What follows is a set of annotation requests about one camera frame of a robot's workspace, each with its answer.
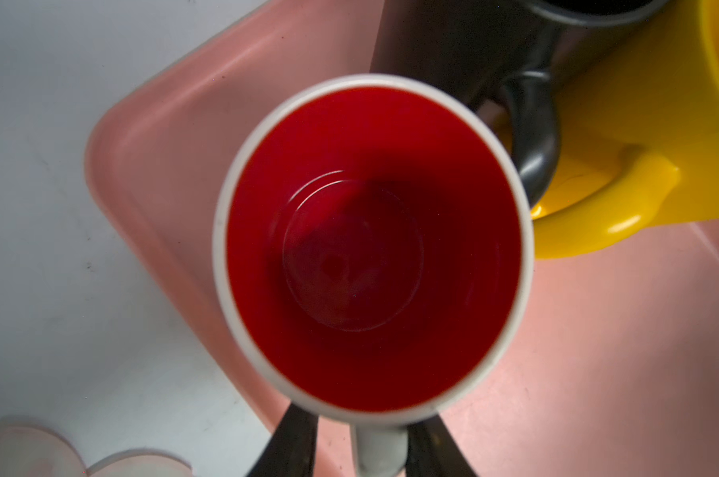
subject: white mug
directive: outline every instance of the white mug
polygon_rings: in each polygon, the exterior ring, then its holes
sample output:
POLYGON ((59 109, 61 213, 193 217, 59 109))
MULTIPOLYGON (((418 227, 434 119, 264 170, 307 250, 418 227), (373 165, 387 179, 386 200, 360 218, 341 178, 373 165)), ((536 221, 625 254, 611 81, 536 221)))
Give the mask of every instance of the white mug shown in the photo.
POLYGON ((529 205, 502 144, 419 81, 365 74, 298 93, 224 180, 222 311, 254 367, 352 425, 358 475, 396 475, 406 425, 465 395, 526 308, 529 205))

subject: mug bottom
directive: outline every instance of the mug bottom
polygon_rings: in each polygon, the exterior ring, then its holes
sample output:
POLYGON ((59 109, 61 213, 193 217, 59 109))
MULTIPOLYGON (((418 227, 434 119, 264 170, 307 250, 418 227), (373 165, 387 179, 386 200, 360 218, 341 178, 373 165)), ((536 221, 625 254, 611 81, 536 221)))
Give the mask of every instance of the mug bottom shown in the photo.
POLYGON ((372 181, 321 177, 294 199, 282 265, 299 306, 343 331, 377 328, 412 300, 421 232, 403 201, 372 181))

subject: mug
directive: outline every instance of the mug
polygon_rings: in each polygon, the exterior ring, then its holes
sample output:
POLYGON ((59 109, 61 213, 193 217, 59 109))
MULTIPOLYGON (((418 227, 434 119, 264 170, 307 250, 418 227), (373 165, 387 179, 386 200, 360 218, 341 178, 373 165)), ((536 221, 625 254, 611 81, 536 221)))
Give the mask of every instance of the mug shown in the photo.
POLYGON ((675 0, 556 104, 563 146, 533 211, 537 258, 719 217, 719 0, 675 0))
POLYGON ((425 81, 474 111, 487 99, 503 105, 513 162, 535 205, 559 157, 549 67, 561 34, 634 24, 667 1, 386 0, 370 71, 425 81))
POLYGON ((353 426, 359 475, 395 475, 406 425, 495 365, 534 255, 496 136, 444 92, 378 74, 262 120, 224 180, 212 248, 245 356, 299 407, 353 426))

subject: mug rim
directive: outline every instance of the mug rim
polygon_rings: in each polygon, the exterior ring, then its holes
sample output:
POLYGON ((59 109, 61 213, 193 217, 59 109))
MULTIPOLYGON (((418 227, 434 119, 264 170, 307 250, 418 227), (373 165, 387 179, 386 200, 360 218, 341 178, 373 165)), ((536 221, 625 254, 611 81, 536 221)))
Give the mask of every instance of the mug rim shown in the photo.
POLYGON ((521 186, 518 172, 494 133, 465 105, 447 93, 414 79, 377 73, 341 76, 323 81, 296 93, 262 119, 241 145, 227 176, 224 178, 217 201, 212 232, 212 266, 218 300, 228 328, 245 357, 269 383, 282 394, 291 398, 297 405, 314 414, 355 425, 406 425, 422 421, 437 414, 473 389, 492 370, 516 334, 529 298, 533 259, 534 236, 529 203, 526 200, 524 188, 521 186), (227 261, 227 230, 232 199, 243 170, 269 132, 280 124, 284 118, 309 102, 337 91, 368 87, 396 89, 413 93, 438 104, 466 123, 486 144, 502 169, 514 197, 521 239, 520 270, 516 295, 505 324, 487 354, 481 358, 479 363, 468 374, 440 395, 415 406, 380 412, 357 411, 323 401, 307 393, 307 391, 301 389, 291 382, 288 377, 280 373, 255 344, 240 317, 232 294, 227 261))
POLYGON ((548 20, 575 27, 616 27, 637 23, 658 12, 670 0, 650 0, 632 10, 614 14, 575 12, 551 3, 552 0, 520 0, 530 11, 548 20))
POLYGON ((719 54, 715 45, 714 35, 712 32, 712 24, 709 13, 709 3, 706 0, 695 0, 697 9, 695 20, 698 23, 698 35, 701 42, 701 48, 707 58, 707 68, 709 69, 709 77, 714 83, 719 93, 719 54))

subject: black mug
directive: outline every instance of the black mug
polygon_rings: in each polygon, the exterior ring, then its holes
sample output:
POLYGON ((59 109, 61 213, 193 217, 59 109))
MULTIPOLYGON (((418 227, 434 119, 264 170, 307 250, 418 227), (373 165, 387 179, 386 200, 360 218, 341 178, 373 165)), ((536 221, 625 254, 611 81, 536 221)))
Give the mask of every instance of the black mug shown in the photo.
POLYGON ((561 33, 636 23, 668 1, 386 0, 370 71, 424 81, 474 111, 487 99, 503 105, 534 206, 559 158, 549 66, 561 33))

